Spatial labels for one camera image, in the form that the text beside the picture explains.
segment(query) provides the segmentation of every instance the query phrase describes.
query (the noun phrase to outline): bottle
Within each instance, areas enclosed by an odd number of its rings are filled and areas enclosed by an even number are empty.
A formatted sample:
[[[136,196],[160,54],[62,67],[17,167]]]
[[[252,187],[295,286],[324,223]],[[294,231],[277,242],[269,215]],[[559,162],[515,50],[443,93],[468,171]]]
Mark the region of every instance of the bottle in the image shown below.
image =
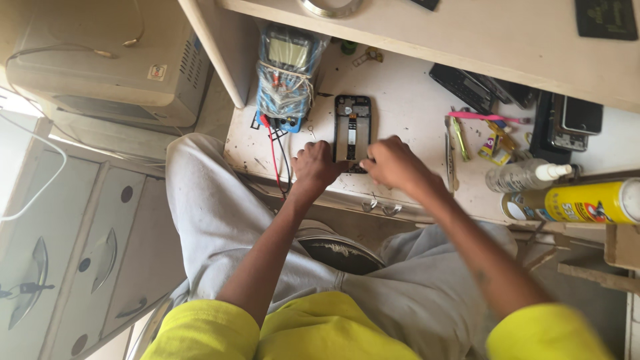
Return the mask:
[[[640,177],[600,184],[555,186],[502,197],[515,220],[640,224]]]
[[[485,181],[489,189],[497,193],[541,190],[572,172],[571,165],[550,164],[546,160],[534,158],[489,170]]]

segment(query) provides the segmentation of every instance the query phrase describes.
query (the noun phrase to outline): man's left hand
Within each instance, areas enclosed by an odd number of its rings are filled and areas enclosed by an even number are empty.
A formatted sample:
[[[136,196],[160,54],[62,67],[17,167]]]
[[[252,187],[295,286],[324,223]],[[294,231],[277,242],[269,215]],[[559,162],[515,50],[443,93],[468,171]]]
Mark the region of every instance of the man's left hand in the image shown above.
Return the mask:
[[[350,166],[348,161],[333,162],[328,142],[308,142],[298,151],[298,157],[291,158],[291,167],[298,178],[292,193],[296,191],[313,202]]]

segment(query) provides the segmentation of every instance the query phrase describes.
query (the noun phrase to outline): multimeter display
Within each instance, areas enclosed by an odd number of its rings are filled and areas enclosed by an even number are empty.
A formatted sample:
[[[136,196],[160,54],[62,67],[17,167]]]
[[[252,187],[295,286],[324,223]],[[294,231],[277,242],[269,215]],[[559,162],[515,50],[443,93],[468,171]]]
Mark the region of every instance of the multimeter display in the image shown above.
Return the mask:
[[[298,69],[307,64],[309,49],[272,38],[269,40],[269,60],[292,65]]]

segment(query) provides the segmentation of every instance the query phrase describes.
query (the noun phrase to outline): yellow sleeve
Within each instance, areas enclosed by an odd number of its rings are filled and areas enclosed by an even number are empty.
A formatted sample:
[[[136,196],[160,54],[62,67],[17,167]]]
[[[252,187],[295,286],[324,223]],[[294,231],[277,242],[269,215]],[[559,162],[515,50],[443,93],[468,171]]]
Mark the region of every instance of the yellow sleeve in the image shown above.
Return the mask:
[[[253,359],[260,339],[255,320],[217,300],[194,300],[171,310],[142,360]]]
[[[587,320],[562,304],[523,307],[489,334],[491,360],[613,360]]]

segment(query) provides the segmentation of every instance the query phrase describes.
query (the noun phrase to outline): red probe wire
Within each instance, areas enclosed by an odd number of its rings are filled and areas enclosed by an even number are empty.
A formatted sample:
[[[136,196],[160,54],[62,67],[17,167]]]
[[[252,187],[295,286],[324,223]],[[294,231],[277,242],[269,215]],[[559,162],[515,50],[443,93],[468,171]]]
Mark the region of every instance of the red probe wire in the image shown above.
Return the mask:
[[[282,185],[280,185],[280,173],[278,172],[278,165],[276,165],[276,153],[273,150],[273,136],[271,135],[271,124],[269,123],[269,120],[267,119],[267,115],[262,114],[260,115],[260,121],[262,122],[262,125],[264,125],[264,127],[267,128],[267,131],[269,131],[269,143],[271,143],[271,159],[273,160],[273,169],[276,172],[276,183],[278,183],[278,188],[280,189],[280,192],[282,192],[282,200],[286,200],[287,196],[285,195],[284,190],[282,190]]]

